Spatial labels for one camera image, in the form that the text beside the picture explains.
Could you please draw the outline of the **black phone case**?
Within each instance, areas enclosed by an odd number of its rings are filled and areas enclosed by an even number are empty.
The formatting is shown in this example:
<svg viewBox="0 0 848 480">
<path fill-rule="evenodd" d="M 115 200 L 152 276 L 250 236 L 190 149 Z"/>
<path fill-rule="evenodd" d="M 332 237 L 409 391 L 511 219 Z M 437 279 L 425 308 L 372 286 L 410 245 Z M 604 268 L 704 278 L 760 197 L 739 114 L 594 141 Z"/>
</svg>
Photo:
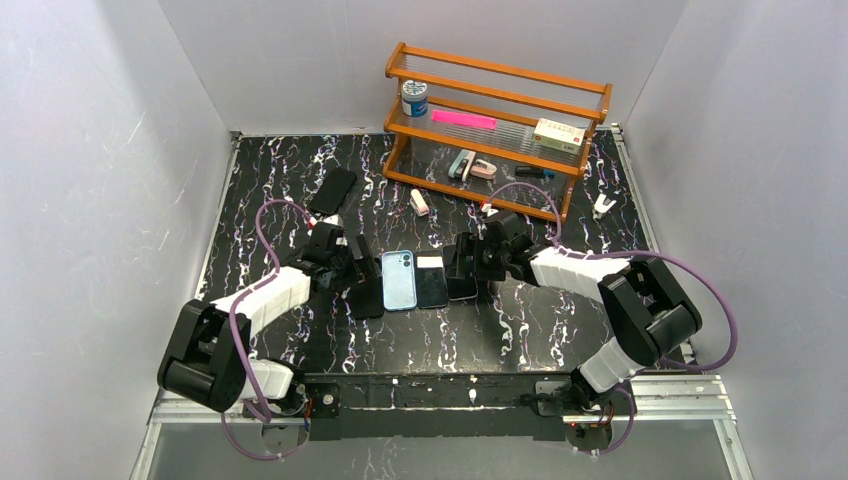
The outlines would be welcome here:
<svg viewBox="0 0 848 480">
<path fill-rule="evenodd" d="M 350 288 L 348 303 L 355 320 L 381 318 L 384 314 L 382 278 L 372 278 Z"/>
</svg>

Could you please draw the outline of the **light blue phone case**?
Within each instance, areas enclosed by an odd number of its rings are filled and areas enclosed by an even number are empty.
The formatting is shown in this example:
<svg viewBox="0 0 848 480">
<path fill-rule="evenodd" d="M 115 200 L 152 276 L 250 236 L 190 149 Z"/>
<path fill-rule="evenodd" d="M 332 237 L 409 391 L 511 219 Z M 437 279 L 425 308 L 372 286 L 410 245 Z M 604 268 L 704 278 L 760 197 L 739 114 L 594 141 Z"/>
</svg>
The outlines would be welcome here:
<svg viewBox="0 0 848 480">
<path fill-rule="evenodd" d="M 404 311 L 417 306 L 413 260 L 409 250 L 389 251 L 381 256 L 385 310 Z"/>
</svg>

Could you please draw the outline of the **phone with black screen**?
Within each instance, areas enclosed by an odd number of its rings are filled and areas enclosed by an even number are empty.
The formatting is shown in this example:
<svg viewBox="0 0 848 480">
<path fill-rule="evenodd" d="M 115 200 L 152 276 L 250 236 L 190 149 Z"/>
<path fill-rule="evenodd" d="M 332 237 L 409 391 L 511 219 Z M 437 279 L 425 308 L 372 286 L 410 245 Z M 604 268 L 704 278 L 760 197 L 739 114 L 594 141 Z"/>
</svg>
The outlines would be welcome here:
<svg viewBox="0 0 848 480">
<path fill-rule="evenodd" d="M 440 255 L 415 257 L 415 282 L 419 309 L 443 308 L 448 304 L 445 270 Z"/>
</svg>

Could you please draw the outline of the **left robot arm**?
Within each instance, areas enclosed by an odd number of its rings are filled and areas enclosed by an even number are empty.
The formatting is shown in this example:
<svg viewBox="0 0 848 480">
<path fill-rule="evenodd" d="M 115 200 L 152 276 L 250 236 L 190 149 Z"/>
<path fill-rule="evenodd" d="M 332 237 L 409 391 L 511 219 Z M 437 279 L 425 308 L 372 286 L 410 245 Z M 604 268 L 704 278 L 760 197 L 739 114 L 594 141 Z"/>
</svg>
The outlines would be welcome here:
<svg viewBox="0 0 848 480">
<path fill-rule="evenodd" d="M 381 262 L 362 235 L 319 222 L 307 241 L 260 280 L 223 298 L 181 308 L 156 380 L 159 387 L 216 412 L 239 401 L 266 416 L 295 381 L 294 366 L 250 357 L 252 338 L 325 291 L 347 292 L 357 319 L 382 316 Z"/>
</svg>

